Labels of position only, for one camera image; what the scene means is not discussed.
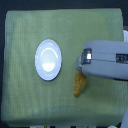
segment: green cloth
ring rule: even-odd
[[[10,126],[116,125],[128,103],[127,82],[88,77],[74,97],[76,57],[90,40],[123,41],[120,9],[9,11],[5,25],[1,118]],[[35,53],[52,39],[62,67],[50,82],[35,69]]]

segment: white plate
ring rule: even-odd
[[[35,54],[35,67],[44,80],[54,79],[61,68],[61,51],[55,41],[47,39],[41,42]]]

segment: yellow object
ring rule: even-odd
[[[78,96],[87,82],[87,77],[78,71],[74,80],[74,95]]]

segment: green tablecloth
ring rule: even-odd
[[[75,62],[90,40],[123,41],[119,9],[9,11],[5,25],[2,121],[10,126],[111,125],[128,103],[127,82],[88,77],[74,97]],[[53,81],[35,69],[35,53],[45,39],[60,47],[62,68]]]

